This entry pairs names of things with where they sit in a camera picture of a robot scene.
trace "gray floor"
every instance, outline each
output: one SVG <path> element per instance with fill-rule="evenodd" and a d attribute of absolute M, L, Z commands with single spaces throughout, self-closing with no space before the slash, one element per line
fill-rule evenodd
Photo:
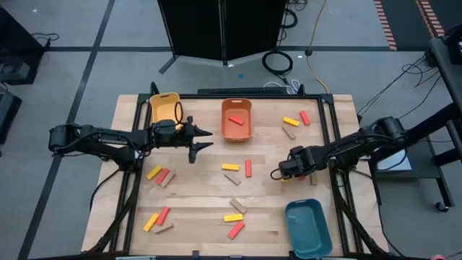
<path fill-rule="evenodd" d="M 329 0 L 321 17 L 317 46 L 386 46 L 385 36 L 372 1 Z M 11 0 L 5 8 L 31 33 L 59 33 L 53 46 L 92 46 L 108 0 Z M 299 13 L 299 25 L 288 30 L 284 46 L 307 45 L 320 0 L 310 0 Z M 115 0 L 102 46 L 167 46 L 156 1 Z M 302 52 L 291 51 L 294 69 L 290 79 L 298 79 L 309 93 L 320 93 Z M 351 94 L 361 108 L 375 93 L 401 73 L 401 66 L 412 63 L 422 53 L 407 52 L 316 52 L 310 58 L 318 76 L 332 93 Z M 262 54 L 232 61 L 223 67 L 213 61 L 180 57 L 165 74 L 160 67 L 170 53 L 98 53 L 76 117 L 78 124 L 109 127 L 120 94 L 149 91 L 155 81 L 160 91 L 194 93 L 199 88 L 256 87 L 277 78 L 261 65 Z M 47 150 L 48 130 L 63 124 L 89 58 L 85 52 L 47 53 L 35 83 L 13 86 L 11 91 L 23 104 L 12 125 L 0 157 L 0 259 L 14 259 L 51 165 Z M 270 58 L 273 66 L 284 60 Z M 406 75 L 389 89 L 365 114 L 363 124 L 382 116 L 400 116 L 417 105 L 433 83 L 413 88 L 417 75 Z M 429 99 L 403 123 L 411 127 L 450 102 L 443 81 Z M 437 132 L 435 140 L 447 140 Z M 438 144 L 444 151 L 449 144 Z M 96 186 L 99 159 L 90 156 L 65 158 L 59 168 L 30 258 L 77 254 L 88 221 L 88 201 Z M 462 201 L 459 162 L 444 168 L 456 205 Z M 390 240 L 409 256 L 432 256 L 460 251 L 462 210 L 436 212 L 432 205 L 441 200 L 434 181 L 381 181 L 383 224 Z"/>

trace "red block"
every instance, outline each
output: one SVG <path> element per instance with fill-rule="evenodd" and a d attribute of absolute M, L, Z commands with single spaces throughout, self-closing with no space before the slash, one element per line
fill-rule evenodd
<path fill-rule="evenodd" d="M 230 116 L 228 119 L 240 125 L 244 124 L 244 120 L 238 118 L 237 116 Z"/>
<path fill-rule="evenodd" d="M 167 177 L 167 174 L 169 172 L 170 170 L 168 170 L 167 168 L 162 170 L 159 174 L 159 177 L 157 177 L 156 183 L 160 185 L 164 181 L 165 177 Z"/>
<path fill-rule="evenodd" d="M 239 233 L 239 231 L 241 229 L 243 229 L 244 227 L 244 222 L 243 221 L 239 221 L 236 226 L 234 226 L 234 228 L 231 230 L 231 232 L 228 234 L 228 236 L 231 238 L 231 239 L 234 239 L 234 237 Z"/>
<path fill-rule="evenodd" d="M 305 123 L 306 126 L 311 124 L 310 119 L 308 118 L 308 116 L 306 115 L 304 111 L 300 111 L 300 115 L 302 116 L 303 123 Z"/>
<path fill-rule="evenodd" d="M 245 160 L 245 177 L 252 177 L 252 161 Z"/>
<path fill-rule="evenodd" d="M 165 220 L 165 218 L 167 217 L 167 214 L 168 214 L 168 211 L 169 211 L 169 210 L 170 210 L 170 209 L 169 209 L 168 207 L 163 207 L 163 208 L 162 208 L 162 211 L 160 212 L 160 215 L 159 215 L 159 217 L 157 218 L 156 224 L 158 224 L 158 225 L 164 224 L 164 220 Z"/>

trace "wooden table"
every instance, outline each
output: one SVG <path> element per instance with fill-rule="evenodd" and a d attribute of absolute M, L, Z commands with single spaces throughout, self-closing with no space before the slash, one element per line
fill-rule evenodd
<path fill-rule="evenodd" d="M 119 96 L 113 129 L 131 130 L 136 99 L 136 95 Z M 359 126 L 352 96 L 335 95 L 334 100 L 341 135 L 357 131 Z M 201 255 L 213 256 L 287 256 L 292 246 L 284 219 L 284 208 L 291 201 L 314 198 L 322 204 L 326 216 L 334 247 L 331 255 L 341 256 L 339 228 L 328 171 L 317 172 L 317 186 L 310 185 L 309 178 L 282 183 L 269 177 L 269 173 L 277 168 L 278 162 L 287 159 L 289 149 L 298 145 L 324 144 L 317 102 L 252 100 L 253 138 L 243 144 L 226 143 L 221 136 L 221 103 L 222 100 L 182 100 L 185 115 L 192 115 L 197 126 L 214 134 L 195 139 L 195 142 L 214 142 L 211 147 L 200 151 L 195 164 L 188 163 L 188 150 L 185 148 L 154 149 L 145 159 L 130 254 L 190 256 L 193 250 L 200 250 Z M 300 124 L 295 129 L 297 138 L 290 140 L 282 130 L 282 118 L 299 118 L 298 113 L 301 110 L 308 112 L 311 125 Z M 332 140 L 334 135 L 331 120 L 329 116 L 327 118 Z M 252 178 L 245 177 L 247 159 L 251 159 L 253 163 Z M 240 165 L 237 176 L 242 182 L 239 186 L 223 176 L 222 163 Z M 169 168 L 177 174 L 167 188 L 162 188 L 145 177 L 156 165 Z M 104 162 L 99 181 L 116 168 L 113 162 Z M 369 173 L 367 163 L 361 162 L 358 169 Z M 119 173 L 98 191 L 82 250 L 91 248 L 112 222 L 121 179 L 122 173 Z M 388 250 L 372 181 L 352 173 L 351 185 L 359 221 L 377 244 Z M 245 227 L 234 240 L 230 240 L 227 234 L 235 223 L 223 222 L 224 215 L 239 213 L 230 205 L 232 198 L 248 208 L 244 215 Z M 145 233 L 142 230 L 145 223 L 153 213 L 160 213 L 163 206 L 170 208 L 166 223 L 172 222 L 175 227 L 158 235 L 153 232 Z M 354 251 L 351 226 L 348 219 L 345 220 L 350 250 Z M 126 223 L 123 223 L 118 248 L 122 248 L 125 228 Z"/>

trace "yellow wooden block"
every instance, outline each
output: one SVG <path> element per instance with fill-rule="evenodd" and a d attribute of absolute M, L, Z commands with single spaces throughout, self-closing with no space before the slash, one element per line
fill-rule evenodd
<path fill-rule="evenodd" d="M 239 170 L 239 165 L 234 165 L 230 163 L 223 163 L 222 164 L 223 170 Z"/>
<path fill-rule="evenodd" d="M 152 180 L 158 173 L 160 173 L 160 171 L 162 170 L 162 166 L 158 165 L 156 166 L 156 168 L 152 169 L 150 173 L 148 173 L 148 175 L 146 175 L 146 178 L 148 178 L 149 180 Z"/>
<path fill-rule="evenodd" d="M 292 125 L 292 126 L 298 126 L 300 124 L 299 121 L 294 120 L 292 118 L 288 118 L 286 116 L 284 117 L 284 123 L 287 123 L 287 124 Z"/>
<path fill-rule="evenodd" d="M 244 219 L 242 214 L 233 214 L 233 215 L 226 215 L 225 222 L 232 222 L 232 221 L 241 221 Z"/>
<path fill-rule="evenodd" d="M 145 232 L 149 232 L 152 228 L 152 226 L 156 223 L 157 218 L 159 217 L 158 214 L 153 214 L 151 219 L 146 223 L 146 225 L 143 227 L 143 230 Z"/>

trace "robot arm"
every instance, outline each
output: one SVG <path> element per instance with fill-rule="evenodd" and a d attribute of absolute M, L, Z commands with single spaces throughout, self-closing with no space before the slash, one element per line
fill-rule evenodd
<path fill-rule="evenodd" d="M 404 147 L 406 131 L 398 119 L 378 119 L 370 126 L 324 146 L 294 147 L 288 160 L 279 163 L 282 178 L 306 176 L 327 168 L 335 158 L 336 168 L 349 172 L 365 155 L 371 155 L 383 147 Z"/>
<path fill-rule="evenodd" d="M 162 120 L 148 129 L 135 131 L 117 131 L 102 129 L 90 125 L 67 124 L 50 130 L 48 148 L 53 155 L 64 156 L 70 152 L 83 152 L 114 160 L 121 170 L 133 170 L 136 160 L 145 156 L 154 148 L 188 147 L 189 163 L 196 161 L 196 154 L 213 143 L 193 143 L 194 137 L 212 135 L 208 131 L 193 126 L 193 117 L 189 116 L 183 127 L 175 128 L 173 120 Z M 119 144 L 113 147 L 108 144 Z"/>

